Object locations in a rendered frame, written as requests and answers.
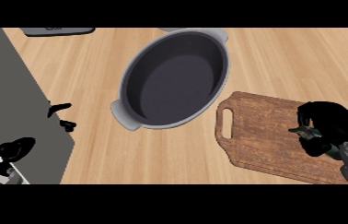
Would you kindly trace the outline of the brown wooden cutting board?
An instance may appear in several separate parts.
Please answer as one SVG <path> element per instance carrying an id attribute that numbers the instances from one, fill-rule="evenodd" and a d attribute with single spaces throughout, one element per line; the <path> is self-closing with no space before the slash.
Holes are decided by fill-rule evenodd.
<path id="1" fill-rule="evenodd" d="M 342 162 L 305 154 L 297 136 L 299 101 L 236 91 L 216 107 L 215 138 L 236 167 L 306 183 L 348 184 Z"/>

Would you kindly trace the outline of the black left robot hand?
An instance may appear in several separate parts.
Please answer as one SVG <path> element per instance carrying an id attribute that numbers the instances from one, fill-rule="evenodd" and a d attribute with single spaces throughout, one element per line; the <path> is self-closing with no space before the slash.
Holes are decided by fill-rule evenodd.
<path id="1" fill-rule="evenodd" d="M 50 106 L 47 111 L 47 118 L 54 112 L 67 109 L 72 106 L 70 103 L 62 103 Z M 60 127 L 64 132 L 73 132 L 76 123 L 60 120 Z M 10 163 L 19 161 L 31 151 L 35 145 L 34 137 L 22 137 L 11 142 L 3 143 L 0 145 L 0 175 L 8 177 L 13 172 Z"/>

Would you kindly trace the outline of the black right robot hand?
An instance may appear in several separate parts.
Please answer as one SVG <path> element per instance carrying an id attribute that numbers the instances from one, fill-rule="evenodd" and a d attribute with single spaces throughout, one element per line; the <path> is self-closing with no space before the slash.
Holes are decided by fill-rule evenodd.
<path id="1" fill-rule="evenodd" d="M 348 110 L 334 102 L 311 101 L 297 107 L 297 123 L 320 131 L 321 137 L 299 138 L 303 150 L 320 156 L 331 146 L 348 142 Z"/>

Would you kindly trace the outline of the dark grey appliance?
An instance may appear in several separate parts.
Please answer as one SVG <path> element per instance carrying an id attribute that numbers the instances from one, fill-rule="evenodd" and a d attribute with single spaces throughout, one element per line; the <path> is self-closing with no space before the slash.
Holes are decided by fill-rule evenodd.
<path id="1" fill-rule="evenodd" d="M 22 32 L 28 37 L 79 35 L 88 34 L 94 30 L 94 28 L 22 28 Z"/>

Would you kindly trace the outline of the grey oval pot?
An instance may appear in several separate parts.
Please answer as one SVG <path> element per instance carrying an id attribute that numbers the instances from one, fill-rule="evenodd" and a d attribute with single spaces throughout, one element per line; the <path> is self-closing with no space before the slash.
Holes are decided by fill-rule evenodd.
<path id="1" fill-rule="evenodd" d="M 132 57 L 112 102 L 128 130 L 177 127 L 208 109 L 228 78 L 227 40 L 219 28 L 178 29 Z"/>

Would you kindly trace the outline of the dark eggplant with green stem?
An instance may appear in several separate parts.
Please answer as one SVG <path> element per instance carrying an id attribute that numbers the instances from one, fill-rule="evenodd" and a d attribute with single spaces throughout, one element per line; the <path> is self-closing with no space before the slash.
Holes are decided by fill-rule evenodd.
<path id="1" fill-rule="evenodd" d="M 309 127 L 309 126 L 299 126 L 296 128 L 290 128 L 289 129 L 290 133 L 295 133 L 300 138 L 303 138 L 305 140 L 309 140 L 314 137 L 321 137 L 321 133 L 320 131 Z M 339 150 L 336 146 L 331 146 L 331 149 L 325 152 L 325 155 L 331 158 L 339 160 Z"/>

